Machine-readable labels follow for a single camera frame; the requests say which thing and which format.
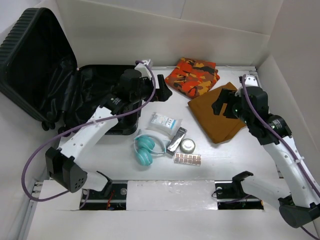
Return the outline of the brown cloth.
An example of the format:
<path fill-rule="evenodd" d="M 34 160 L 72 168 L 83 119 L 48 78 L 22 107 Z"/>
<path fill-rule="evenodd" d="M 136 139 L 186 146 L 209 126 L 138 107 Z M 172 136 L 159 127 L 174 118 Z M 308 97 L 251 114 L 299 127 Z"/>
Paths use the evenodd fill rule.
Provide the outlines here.
<path fill-rule="evenodd" d="M 227 90 L 237 89 L 231 82 L 228 82 L 188 102 L 191 112 L 214 144 L 231 140 L 246 126 L 239 119 L 230 119 L 222 114 L 214 114 L 212 104 L 218 99 L 223 88 Z"/>

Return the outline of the white tissue pack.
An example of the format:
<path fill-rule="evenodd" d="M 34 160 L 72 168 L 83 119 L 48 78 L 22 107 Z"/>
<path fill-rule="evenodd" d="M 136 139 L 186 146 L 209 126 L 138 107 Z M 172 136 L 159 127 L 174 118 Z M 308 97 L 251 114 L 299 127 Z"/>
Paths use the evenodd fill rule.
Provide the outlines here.
<path fill-rule="evenodd" d="M 148 122 L 147 129 L 173 136 L 181 127 L 182 121 L 183 120 L 179 118 L 176 119 L 158 112 L 153 112 Z"/>

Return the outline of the orange camouflage cloth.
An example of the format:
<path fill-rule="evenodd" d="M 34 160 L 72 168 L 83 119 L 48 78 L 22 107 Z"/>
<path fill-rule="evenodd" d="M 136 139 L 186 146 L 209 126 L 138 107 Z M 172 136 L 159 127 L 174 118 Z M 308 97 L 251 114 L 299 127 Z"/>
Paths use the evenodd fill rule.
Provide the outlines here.
<path fill-rule="evenodd" d="M 194 99 L 211 90 L 219 79 L 216 63 L 182 57 L 165 78 L 165 82 L 176 91 Z"/>

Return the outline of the black slim cosmetic box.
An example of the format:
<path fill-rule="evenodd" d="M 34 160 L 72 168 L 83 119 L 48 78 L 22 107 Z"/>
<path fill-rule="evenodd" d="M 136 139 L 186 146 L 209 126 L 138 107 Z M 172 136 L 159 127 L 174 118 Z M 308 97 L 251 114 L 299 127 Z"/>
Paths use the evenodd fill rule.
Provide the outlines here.
<path fill-rule="evenodd" d="M 170 154 L 171 156 L 174 155 L 176 152 L 177 148 L 180 146 L 180 143 L 184 139 L 185 135 L 187 133 L 187 130 L 183 127 L 180 127 L 172 140 L 170 141 L 169 145 L 166 148 L 166 152 Z"/>

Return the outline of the teal white cat-ear headphones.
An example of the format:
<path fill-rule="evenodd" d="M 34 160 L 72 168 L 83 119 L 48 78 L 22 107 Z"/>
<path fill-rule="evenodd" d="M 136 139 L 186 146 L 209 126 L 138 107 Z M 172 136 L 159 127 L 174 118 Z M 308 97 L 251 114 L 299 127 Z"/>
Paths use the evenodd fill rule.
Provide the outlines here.
<path fill-rule="evenodd" d="M 157 135 L 142 133 L 138 130 L 133 139 L 133 150 L 138 163 L 142 166 L 150 166 L 153 156 L 162 156 L 167 152 L 166 142 Z"/>

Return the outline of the round pale green jar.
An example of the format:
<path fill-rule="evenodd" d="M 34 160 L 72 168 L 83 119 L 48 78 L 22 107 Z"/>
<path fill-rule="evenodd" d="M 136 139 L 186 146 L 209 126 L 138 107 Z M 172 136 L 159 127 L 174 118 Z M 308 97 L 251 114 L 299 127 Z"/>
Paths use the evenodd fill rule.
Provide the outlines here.
<path fill-rule="evenodd" d="M 180 149 L 185 154 L 192 154 L 195 148 L 196 148 L 196 144 L 190 138 L 185 138 L 180 143 Z"/>

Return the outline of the clear tray of brown squares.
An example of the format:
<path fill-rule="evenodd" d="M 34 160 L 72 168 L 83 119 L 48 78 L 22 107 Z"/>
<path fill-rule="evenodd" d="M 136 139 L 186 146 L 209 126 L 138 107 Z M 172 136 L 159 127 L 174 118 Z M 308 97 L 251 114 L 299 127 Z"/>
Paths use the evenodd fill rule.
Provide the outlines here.
<path fill-rule="evenodd" d="M 200 154 L 186 154 L 186 153 L 175 153 L 173 162 L 175 164 L 190 165 L 190 166 L 200 166 L 201 165 L 201 155 Z"/>

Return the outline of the black ribbed hard-shell suitcase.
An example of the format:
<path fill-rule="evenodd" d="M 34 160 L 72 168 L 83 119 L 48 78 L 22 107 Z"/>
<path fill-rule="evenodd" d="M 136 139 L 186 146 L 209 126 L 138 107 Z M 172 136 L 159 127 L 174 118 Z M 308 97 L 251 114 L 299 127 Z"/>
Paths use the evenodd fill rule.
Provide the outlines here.
<path fill-rule="evenodd" d="M 79 67 L 55 14 L 28 8 L 0 46 L 0 90 L 45 130 L 86 123 L 103 99 L 142 74 L 132 65 Z"/>

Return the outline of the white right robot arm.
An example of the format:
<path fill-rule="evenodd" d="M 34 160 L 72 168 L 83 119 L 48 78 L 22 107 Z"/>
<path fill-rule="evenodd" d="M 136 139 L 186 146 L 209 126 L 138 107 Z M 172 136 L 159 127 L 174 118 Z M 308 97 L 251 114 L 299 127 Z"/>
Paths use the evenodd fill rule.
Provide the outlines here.
<path fill-rule="evenodd" d="M 235 175 L 228 186 L 219 190 L 234 198 L 252 195 L 279 210 L 284 221 L 301 228 L 320 216 L 320 191 L 295 147 L 292 132 L 286 121 L 269 112 L 268 94 L 258 86 L 229 90 L 223 88 L 212 104 L 213 113 L 243 121 L 271 156 L 280 170 L 288 189 L 259 180 L 249 171 Z"/>

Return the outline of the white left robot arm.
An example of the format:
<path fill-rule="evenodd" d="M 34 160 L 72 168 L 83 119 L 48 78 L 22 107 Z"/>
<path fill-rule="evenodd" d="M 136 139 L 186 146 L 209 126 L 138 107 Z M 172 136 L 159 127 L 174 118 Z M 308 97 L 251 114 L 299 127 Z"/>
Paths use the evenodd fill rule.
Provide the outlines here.
<path fill-rule="evenodd" d="M 165 102 L 171 95 L 163 75 L 142 74 L 137 68 L 125 70 L 118 83 L 98 102 L 88 121 L 79 125 L 63 145 L 46 151 L 49 176 L 67 192 L 85 189 L 107 198 L 113 181 L 100 170 L 84 167 L 89 150 L 122 119 L 139 113 L 141 101 Z"/>

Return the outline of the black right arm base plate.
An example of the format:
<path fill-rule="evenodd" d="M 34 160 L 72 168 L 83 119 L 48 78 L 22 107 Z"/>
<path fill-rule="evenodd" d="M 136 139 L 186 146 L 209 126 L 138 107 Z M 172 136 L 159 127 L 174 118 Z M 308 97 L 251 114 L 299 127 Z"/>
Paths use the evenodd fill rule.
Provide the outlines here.
<path fill-rule="evenodd" d="M 211 197 L 217 201 L 218 210 L 264 210 L 263 202 L 246 193 L 236 193 L 231 181 L 216 181 Z"/>

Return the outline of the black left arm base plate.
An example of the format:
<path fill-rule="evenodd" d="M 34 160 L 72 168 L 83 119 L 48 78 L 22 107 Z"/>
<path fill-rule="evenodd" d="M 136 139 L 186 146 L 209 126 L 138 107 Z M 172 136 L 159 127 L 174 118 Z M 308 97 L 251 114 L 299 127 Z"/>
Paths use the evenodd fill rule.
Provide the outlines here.
<path fill-rule="evenodd" d="M 114 181 L 106 196 L 95 190 L 83 191 L 80 199 L 82 211 L 124 211 L 127 209 L 127 181 Z"/>

